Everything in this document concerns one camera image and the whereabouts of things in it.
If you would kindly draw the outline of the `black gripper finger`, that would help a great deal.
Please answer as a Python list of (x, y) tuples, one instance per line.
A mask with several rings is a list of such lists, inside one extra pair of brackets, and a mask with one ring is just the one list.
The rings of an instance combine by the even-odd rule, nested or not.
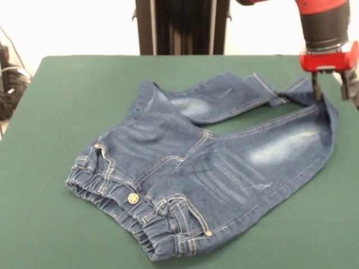
[(316, 101), (321, 101), (323, 98), (323, 93), (319, 84), (319, 74), (320, 74), (319, 71), (311, 73), (312, 89)]
[(351, 70), (346, 70), (340, 73), (340, 77), (342, 80), (341, 85), (341, 97), (342, 100), (348, 100), (349, 99), (349, 82), (351, 78)]

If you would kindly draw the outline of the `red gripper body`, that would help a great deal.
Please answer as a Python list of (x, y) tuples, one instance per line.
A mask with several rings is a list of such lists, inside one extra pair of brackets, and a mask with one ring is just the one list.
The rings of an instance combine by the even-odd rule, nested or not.
[(358, 41), (347, 42), (340, 48), (311, 52), (303, 50), (299, 56), (301, 67), (306, 72), (349, 71), (358, 63)]

